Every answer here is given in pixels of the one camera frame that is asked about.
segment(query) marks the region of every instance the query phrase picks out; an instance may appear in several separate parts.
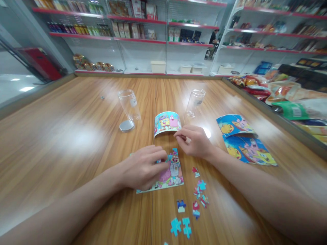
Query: silver lid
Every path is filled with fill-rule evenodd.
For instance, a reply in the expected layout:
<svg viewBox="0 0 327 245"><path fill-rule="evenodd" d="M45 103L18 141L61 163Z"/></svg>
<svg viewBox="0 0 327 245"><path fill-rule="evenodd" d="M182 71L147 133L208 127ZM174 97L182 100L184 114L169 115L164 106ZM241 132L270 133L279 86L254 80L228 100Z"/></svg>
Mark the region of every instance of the silver lid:
<svg viewBox="0 0 327 245"><path fill-rule="evenodd" d="M124 132L127 133L129 131L132 131L135 128L135 124L133 121L131 120L127 120L127 121L123 121L120 125L119 125L119 129Z"/></svg>

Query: blue puzzle piece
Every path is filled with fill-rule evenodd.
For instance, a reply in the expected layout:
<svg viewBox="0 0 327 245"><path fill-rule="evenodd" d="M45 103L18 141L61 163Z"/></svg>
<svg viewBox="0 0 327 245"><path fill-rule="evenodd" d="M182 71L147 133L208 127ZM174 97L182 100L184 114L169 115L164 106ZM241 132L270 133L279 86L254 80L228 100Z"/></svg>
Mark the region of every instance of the blue puzzle piece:
<svg viewBox="0 0 327 245"><path fill-rule="evenodd" d="M183 225L185 225L185 228L183 229L184 235L187 236L188 239L190 239L190 235L192 234L191 227L189 227L190 224L190 218L183 218Z"/></svg>
<svg viewBox="0 0 327 245"><path fill-rule="evenodd" d="M198 187L199 187L199 189L201 190L201 191L203 191L203 190L205 190L205 186L206 186L207 184L202 180L202 182L200 182L199 181L199 183L198 183Z"/></svg>
<svg viewBox="0 0 327 245"><path fill-rule="evenodd" d="M171 229L170 232L174 233L175 236L177 236L177 231L182 232L181 229L181 221L178 221L177 218L173 219L172 222L170 222L171 224Z"/></svg>

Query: ceiling light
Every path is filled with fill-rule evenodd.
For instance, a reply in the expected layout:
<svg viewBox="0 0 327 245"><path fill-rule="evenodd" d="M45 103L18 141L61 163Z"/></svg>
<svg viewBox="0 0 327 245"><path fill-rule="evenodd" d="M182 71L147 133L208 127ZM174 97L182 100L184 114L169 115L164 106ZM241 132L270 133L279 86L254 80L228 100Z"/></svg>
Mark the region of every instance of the ceiling light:
<svg viewBox="0 0 327 245"><path fill-rule="evenodd" d="M20 89L20 91L26 92L26 91L31 90L33 88L35 88L35 87L25 87L25 88Z"/></svg>

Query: person's left hand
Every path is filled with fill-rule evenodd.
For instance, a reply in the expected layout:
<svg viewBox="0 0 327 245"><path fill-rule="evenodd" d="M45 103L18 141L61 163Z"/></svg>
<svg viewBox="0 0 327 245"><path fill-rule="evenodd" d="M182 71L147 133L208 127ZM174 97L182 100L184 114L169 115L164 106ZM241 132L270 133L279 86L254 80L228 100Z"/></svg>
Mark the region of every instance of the person's left hand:
<svg viewBox="0 0 327 245"><path fill-rule="evenodd" d="M139 149L115 166L122 187L148 190L169 168L169 163L165 162L167 158L161 146L150 145Z"/></svg>

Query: green snack bag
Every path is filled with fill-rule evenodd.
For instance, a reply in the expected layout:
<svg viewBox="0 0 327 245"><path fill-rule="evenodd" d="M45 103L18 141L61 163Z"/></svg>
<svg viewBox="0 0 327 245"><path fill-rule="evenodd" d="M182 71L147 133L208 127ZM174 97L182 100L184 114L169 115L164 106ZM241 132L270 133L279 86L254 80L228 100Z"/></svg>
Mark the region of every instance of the green snack bag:
<svg viewBox="0 0 327 245"><path fill-rule="evenodd" d="M272 103L272 109L289 120L310 119L305 108L298 103L290 101L274 102Z"/></svg>

